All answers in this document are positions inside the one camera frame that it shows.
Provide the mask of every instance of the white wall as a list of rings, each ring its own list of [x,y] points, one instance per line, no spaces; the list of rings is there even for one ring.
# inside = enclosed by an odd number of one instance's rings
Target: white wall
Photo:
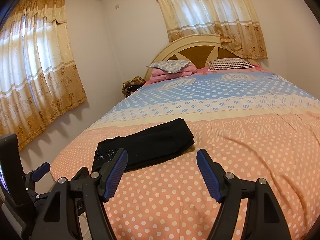
[[[123,82],[144,77],[147,66],[169,44],[156,0],[103,0]]]
[[[123,80],[145,74],[145,66],[168,44],[156,0],[103,0]],[[252,0],[268,59],[261,64],[320,98],[320,25],[303,0]]]
[[[25,172],[51,163],[76,136],[123,99],[122,81],[107,31],[102,3],[66,0],[71,48],[88,101],[47,127],[20,153]],[[36,191],[53,185],[50,174],[36,183]]]

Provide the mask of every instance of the silver bolt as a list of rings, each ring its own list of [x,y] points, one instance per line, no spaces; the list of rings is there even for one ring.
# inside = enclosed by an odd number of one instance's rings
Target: silver bolt
[[[267,181],[266,181],[264,178],[260,178],[258,181],[259,181],[259,183],[262,184],[262,185],[264,185],[264,184],[267,183]]]
[[[91,173],[90,177],[93,178],[93,179],[96,179],[97,177],[99,177],[100,174],[98,172],[93,172]]]
[[[58,179],[58,182],[59,182],[60,184],[63,184],[63,183],[66,182],[66,178],[65,178],[65,177],[62,177],[62,178]]]
[[[228,179],[233,179],[235,176],[234,176],[233,173],[227,172],[227,173],[226,173],[226,177],[227,177]]]

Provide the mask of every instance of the gold curtain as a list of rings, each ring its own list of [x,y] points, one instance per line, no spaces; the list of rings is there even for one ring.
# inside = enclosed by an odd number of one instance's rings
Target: gold curtain
[[[221,45],[242,58],[268,58],[251,0],[157,0],[169,41],[199,34],[219,34]]]
[[[0,135],[16,133],[21,151],[86,100],[64,0],[21,0],[0,32]]]

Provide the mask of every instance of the folded black pants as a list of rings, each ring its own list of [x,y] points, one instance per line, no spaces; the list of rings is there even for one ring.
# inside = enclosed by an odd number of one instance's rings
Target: folded black pants
[[[180,156],[195,143],[193,138],[186,122],[178,118],[126,137],[106,139],[98,143],[92,172],[112,160],[119,148],[128,152],[125,171],[132,171]]]

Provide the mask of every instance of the bedsheet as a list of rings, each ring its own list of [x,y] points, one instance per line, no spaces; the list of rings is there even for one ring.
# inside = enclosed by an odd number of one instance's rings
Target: bedsheet
[[[195,144],[173,160],[123,174],[105,204],[118,239],[207,238],[220,205],[197,167],[200,148],[240,179],[265,178],[292,238],[303,238],[320,213],[320,101],[272,73],[208,73],[142,87],[62,150],[51,174],[71,179],[82,166],[91,170],[100,141],[178,117]],[[234,240],[245,213],[242,200]]]

